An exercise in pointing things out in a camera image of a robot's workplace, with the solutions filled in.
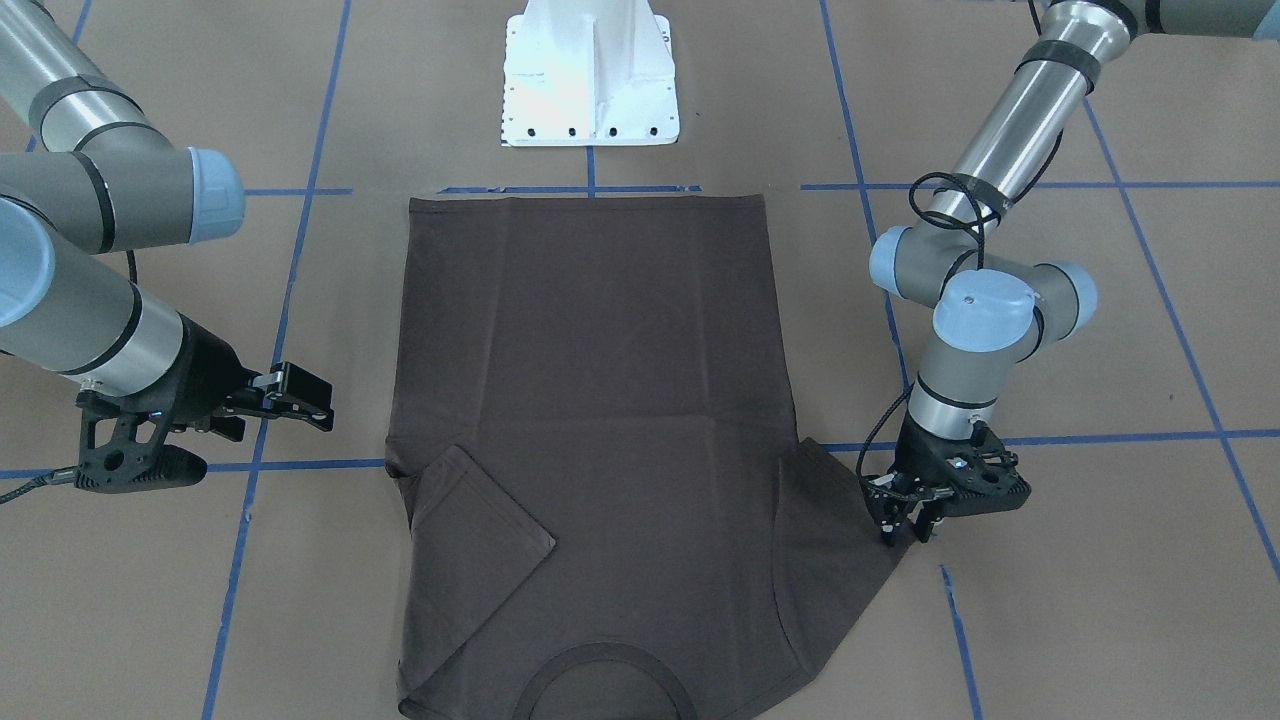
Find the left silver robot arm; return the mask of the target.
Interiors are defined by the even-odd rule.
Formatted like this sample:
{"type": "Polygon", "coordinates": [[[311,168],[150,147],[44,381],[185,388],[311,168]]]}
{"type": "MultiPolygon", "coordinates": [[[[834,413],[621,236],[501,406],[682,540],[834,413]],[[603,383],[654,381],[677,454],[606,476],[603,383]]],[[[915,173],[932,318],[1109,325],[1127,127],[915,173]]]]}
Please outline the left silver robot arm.
{"type": "Polygon", "coordinates": [[[927,542],[948,518],[1021,507],[1030,486],[1018,456],[991,429],[1012,368],[1076,334],[1098,290],[1071,263],[1024,265],[989,242],[1053,160],[1062,129],[1103,68],[1147,35],[1274,41],[1275,1],[1051,1],[1036,42],[951,170],[909,190],[913,225],[873,243],[869,273],[896,299],[928,307],[932,336],[905,411],[893,461],[861,475],[881,541],[927,542]]]}

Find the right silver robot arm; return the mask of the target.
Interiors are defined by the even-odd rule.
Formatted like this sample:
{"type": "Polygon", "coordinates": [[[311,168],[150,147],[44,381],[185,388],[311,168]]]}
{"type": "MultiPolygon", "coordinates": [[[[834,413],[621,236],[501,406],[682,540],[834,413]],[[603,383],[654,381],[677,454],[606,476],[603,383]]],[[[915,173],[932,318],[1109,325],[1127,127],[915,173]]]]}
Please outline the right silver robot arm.
{"type": "Polygon", "coordinates": [[[221,338],[102,264],[202,243],[244,222],[239,172],[174,145],[38,1],[3,4],[3,101],[42,152],[3,155],[3,351],[81,388],[88,424],[238,441],[246,416],[333,428],[332,387],[289,363],[250,370],[221,338]]]}

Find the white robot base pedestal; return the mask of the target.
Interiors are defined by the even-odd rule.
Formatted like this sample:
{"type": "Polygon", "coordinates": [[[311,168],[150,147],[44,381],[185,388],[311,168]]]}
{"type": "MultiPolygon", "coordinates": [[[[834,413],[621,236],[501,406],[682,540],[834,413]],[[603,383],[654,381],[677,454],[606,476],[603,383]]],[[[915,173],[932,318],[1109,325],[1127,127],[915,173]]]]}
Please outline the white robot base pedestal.
{"type": "Polygon", "coordinates": [[[503,146],[678,141],[672,27],[649,1],[530,1],[504,41],[503,146]]]}

